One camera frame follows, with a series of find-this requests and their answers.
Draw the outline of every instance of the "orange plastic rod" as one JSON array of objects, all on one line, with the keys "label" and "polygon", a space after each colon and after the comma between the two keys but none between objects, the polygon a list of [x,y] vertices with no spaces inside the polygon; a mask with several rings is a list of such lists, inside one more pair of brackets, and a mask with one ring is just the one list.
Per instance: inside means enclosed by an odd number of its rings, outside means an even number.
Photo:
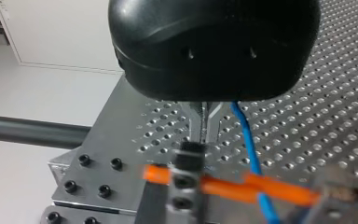
[{"label": "orange plastic rod", "polygon": [[[170,183],[170,170],[155,165],[146,165],[144,179],[162,185]],[[201,180],[201,190],[206,194],[218,195],[230,200],[243,203],[255,203],[257,199],[257,188],[250,185],[230,183],[210,176],[204,176]]]},{"label": "orange plastic rod", "polygon": [[[168,185],[170,178],[170,170],[167,168],[154,165],[145,167],[144,179],[150,182]],[[319,199],[318,193],[259,175],[246,175],[245,184],[235,184],[206,175],[202,178],[201,190],[206,194],[218,195],[243,203],[254,203],[258,192],[264,192],[272,198],[301,206],[311,206]]]},{"label": "orange plastic rod", "polygon": [[268,196],[301,206],[311,206],[319,200],[319,194],[300,186],[283,183],[261,175],[245,175],[245,184],[260,188]]}]

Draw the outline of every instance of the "robot end effector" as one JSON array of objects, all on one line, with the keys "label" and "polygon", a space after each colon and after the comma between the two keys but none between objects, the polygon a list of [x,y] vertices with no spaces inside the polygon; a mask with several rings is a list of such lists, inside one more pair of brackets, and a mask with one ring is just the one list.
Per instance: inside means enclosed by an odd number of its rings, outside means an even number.
[{"label": "robot end effector", "polygon": [[207,102],[265,100],[292,88],[319,21],[316,0],[116,0],[109,6],[127,80],[145,96],[186,102],[196,142],[217,140],[227,108]]}]

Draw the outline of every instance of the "aluminum breadboard table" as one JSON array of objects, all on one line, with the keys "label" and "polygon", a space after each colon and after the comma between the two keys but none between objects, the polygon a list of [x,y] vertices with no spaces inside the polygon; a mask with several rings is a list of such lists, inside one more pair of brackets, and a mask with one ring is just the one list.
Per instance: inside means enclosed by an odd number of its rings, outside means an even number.
[{"label": "aluminum breadboard table", "polygon": [[[302,78],[278,98],[241,103],[266,175],[308,185],[328,164],[358,177],[358,0],[323,0],[322,25]],[[168,163],[188,138],[188,120],[176,102],[145,98],[122,78],[53,195],[57,205],[134,215],[144,191],[143,166]],[[89,166],[77,157],[87,154]],[[121,171],[111,160],[123,162]],[[219,141],[209,146],[205,172],[241,182],[249,170],[241,127],[231,112],[221,120]],[[67,193],[64,183],[75,181]],[[99,187],[112,190],[98,196]],[[275,202],[280,216],[290,204]],[[211,196],[207,220],[260,223],[257,206]]]}]

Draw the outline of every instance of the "white floor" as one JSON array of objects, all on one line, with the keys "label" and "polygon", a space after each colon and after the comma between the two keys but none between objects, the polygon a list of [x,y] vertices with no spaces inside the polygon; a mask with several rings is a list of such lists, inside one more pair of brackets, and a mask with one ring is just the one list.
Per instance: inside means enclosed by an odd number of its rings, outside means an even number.
[{"label": "white floor", "polygon": [[[118,79],[21,67],[0,45],[0,116],[91,126]],[[0,142],[0,223],[39,223],[56,187],[47,161],[64,151]]]}]

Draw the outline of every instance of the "blue cable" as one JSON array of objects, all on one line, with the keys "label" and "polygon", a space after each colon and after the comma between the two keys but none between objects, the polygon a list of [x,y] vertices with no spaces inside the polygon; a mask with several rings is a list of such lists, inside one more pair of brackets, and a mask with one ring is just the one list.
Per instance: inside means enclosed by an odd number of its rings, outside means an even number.
[{"label": "blue cable", "polygon": [[[260,161],[257,158],[255,153],[255,142],[252,137],[251,128],[249,126],[248,120],[245,115],[242,113],[237,102],[231,104],[232,113],[240,120],[243,132],[243,138],[245,140],[246,149],[249,155],[251,172],[256,175],[262,175]],[[268,221],[268,224],[278,224],[280,223],[279,217],[274,209],[271,199],[264,193],[257,194],[258,203],[260,208]]]}]

